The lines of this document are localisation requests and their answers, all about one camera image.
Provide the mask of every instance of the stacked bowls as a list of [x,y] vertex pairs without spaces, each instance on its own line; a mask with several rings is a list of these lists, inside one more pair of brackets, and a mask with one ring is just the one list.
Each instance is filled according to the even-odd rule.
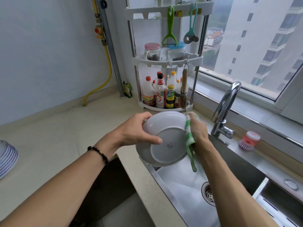
[[8,142],[0,140],[0,179],[6,176],[18,160],[17,150]]

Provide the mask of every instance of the forearm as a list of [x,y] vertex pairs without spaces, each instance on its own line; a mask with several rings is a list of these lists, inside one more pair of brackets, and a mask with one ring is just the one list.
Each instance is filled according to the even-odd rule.
[[233,175],[210,141],[199,155],[214,195],[221,226],[277,226],[267,212],[252,198]]
[[[107,134],[96,144],[108,158],[119,147],[113,139]],[[104,166],[96,151],[86,152],[27,198],[0,226],[68,226]]]

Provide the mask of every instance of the drain strainer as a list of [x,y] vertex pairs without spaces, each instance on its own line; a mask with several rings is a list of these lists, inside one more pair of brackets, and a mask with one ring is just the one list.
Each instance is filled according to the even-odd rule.
[[210,190],[209,182],[205,182],[201,188],[202,196],[208,204],[211,206],[216,206],[214,203],[214,197],[212,196],[212,191]]

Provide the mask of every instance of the orange valve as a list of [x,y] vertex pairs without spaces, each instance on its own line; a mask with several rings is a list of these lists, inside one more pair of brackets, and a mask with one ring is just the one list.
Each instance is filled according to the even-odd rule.
[[99,34],[99,35],[102,35],[103,34],[103,28],[100,25],[97,25],[95,27],[95,33]]

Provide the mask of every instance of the vegetable peeler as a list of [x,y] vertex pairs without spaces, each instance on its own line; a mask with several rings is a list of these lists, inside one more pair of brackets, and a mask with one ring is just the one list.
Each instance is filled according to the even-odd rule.
[[[194,18],[194,23],[191,26],[191,18],[192,18],[192,11],[196,9],[195,12],[195,18]],[[199,38],[197,36],[195,36],[195,24],[196,24],[196,18],[197,18],[197,13],[198,13],[198,7],[197,7],[197,3],[192,3],[191,5],[191,12],[190,12],[190,19],[189,19],[189,31],[185,34],[183,41],[185,44],[190,44],[191,42],[198,42]]]
[[162,47],[164,46],[164,41],[167,38],[172,38],[175,40],[175,46],[177,45],[177,39],[176,37],[172,34],[172,26],[174,25],[174,17],[175,17],[175,10],[174,7],[171,5],[168,9],[167,9],[167,35],[165,36],[165,38],[162,41]]

